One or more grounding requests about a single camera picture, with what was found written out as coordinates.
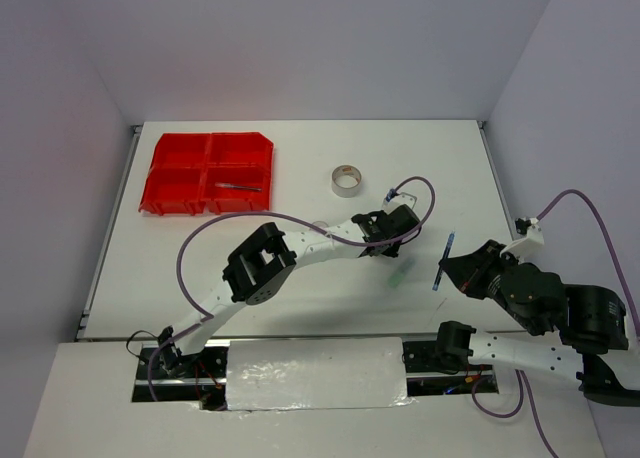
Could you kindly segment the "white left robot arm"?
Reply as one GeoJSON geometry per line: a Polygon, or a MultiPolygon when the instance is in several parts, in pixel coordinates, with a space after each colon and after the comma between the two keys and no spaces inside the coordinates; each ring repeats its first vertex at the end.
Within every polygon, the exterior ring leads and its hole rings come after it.
{"type": "Polygon", "coordinates": [[[392,211],[356,214],[338,225],[322,228],[281,213],[268,212],[303,226],[303,231],[282,231],[274,222],[259,226],[227,258],[221,279],[210,296],[197,302],[183,277],[183,259],[191,241],[207,227],[247,214],[232,213],[213,218],[194,230],[179,248],[176,278],[193,311],[179,324],[166,327],[149,365],[160,364],[170,376],[189,374],[209,338],[247,306],[275,297],[296,269],[334,259],[386,256],[395,258],[404,239],[421,231],[424,221],[408,205],[392,211]]]}

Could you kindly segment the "large clear tape roll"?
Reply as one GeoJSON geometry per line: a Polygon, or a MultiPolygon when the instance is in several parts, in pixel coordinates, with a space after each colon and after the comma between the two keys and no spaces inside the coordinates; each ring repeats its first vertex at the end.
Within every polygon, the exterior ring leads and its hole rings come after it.
{"type": "Polygon", "coordinates": [[[332,192],[340,198],[358,195],[362,184],[362,174],[353,165],[340,165],[331,173],[332,192]]]}

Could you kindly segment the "green highlighter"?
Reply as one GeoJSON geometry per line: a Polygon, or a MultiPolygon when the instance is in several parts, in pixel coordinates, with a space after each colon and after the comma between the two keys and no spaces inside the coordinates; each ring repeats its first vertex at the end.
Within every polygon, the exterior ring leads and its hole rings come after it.
{"type": "Polygon", "coordinates": [[[388,278],[388,286],[395,289],[399,287],[415,266],[416,260],[413,257],[406,258],[388,278]]]}

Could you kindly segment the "blue-capped spray bottle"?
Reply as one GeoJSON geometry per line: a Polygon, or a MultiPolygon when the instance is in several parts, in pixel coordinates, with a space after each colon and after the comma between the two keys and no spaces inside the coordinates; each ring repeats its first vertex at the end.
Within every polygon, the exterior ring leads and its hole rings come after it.
{"type": "Polygon", "coordinates": [[[382,207],[383,208],[387,208],[391,201],[397,196],[397,192],[394,188],[390,188],[389,191],[387,192],[384,200],[383,200],[383,204],[382,207]]]}

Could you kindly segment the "teal ink pen refill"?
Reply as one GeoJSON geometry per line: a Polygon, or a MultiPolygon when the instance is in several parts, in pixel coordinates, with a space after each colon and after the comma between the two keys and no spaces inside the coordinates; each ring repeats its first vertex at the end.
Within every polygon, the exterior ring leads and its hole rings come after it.
{"type": "Polygon", "coordinates": [[[215,182],[214,186],[217,187],[217,188],[221,188],[221,189],[232,189],[232,190],[257,192],[257,193],[262,192],[262,188],[261,187],[234,184],[234,183],[215,182]]]}

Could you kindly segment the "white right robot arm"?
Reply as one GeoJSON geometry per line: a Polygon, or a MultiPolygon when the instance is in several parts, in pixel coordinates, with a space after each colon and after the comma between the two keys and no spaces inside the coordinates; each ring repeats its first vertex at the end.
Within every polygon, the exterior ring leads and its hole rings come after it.
{"type": "Polygon", "coordinates": [[[555,333],[559,342],[518,342],[447,321],[440,324],[434,347],[438,367],[510,365],[575,383],[595,403],[638,406],[639,351],[631,345],[626,307],[614,291],[565,284],[556,273],[519,262],[494,240],[470,254],[442,258],[439,266],[464,296],[490,299],[529,335],[555,333]]]}

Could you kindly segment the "blue ink pen refill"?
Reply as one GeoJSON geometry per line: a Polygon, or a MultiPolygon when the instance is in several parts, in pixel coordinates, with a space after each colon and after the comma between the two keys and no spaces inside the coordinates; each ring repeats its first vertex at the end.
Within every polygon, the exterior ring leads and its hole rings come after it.
{"type": "Polygon", "coordinates": [[[437,292],[439,290],[440,283],[441,283],[442,277],[444,275],[442,262],[449,258],[451,249],[453,247],[454,240],[455,240],[455,230],[450,232],[450,234],[448,236],[448,239],[447,239],[447,242],[446,242],[446,245],[445,245],[445,248],[443,250],[442,256],[441,256],[441,258],[440,258],[440,260],[438,262],[438,270],[437,270],[437,273],[436,273],[436,276],[435,276],[435,279],[434,279],[434,283],[432,285],[432,291],[437,292]]]}

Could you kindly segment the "red four-compartment bin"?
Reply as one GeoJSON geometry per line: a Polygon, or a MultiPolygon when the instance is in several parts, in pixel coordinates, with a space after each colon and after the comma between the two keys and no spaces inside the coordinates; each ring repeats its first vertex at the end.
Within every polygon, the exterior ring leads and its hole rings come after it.
{"type": "Polygon", "coordinates": [[[268,211],[274,144],[259,132],[165,133],[138,210],[157,216],[268,211]],[[221,189],[215,182],[261,187],[221,189]]]}

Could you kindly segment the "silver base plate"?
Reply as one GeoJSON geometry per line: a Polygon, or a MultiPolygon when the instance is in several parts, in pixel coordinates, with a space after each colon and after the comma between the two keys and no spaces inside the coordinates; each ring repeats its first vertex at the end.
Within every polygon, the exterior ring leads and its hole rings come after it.
{"type": "Polygon", "coordinates": [[[169,354],[137,352],[134,403],[191,402],[206,411],[375,409],[412,398],[494,394],[489,365],[439,368],[433,340],[212,341],[173,371],[169,354]]]}

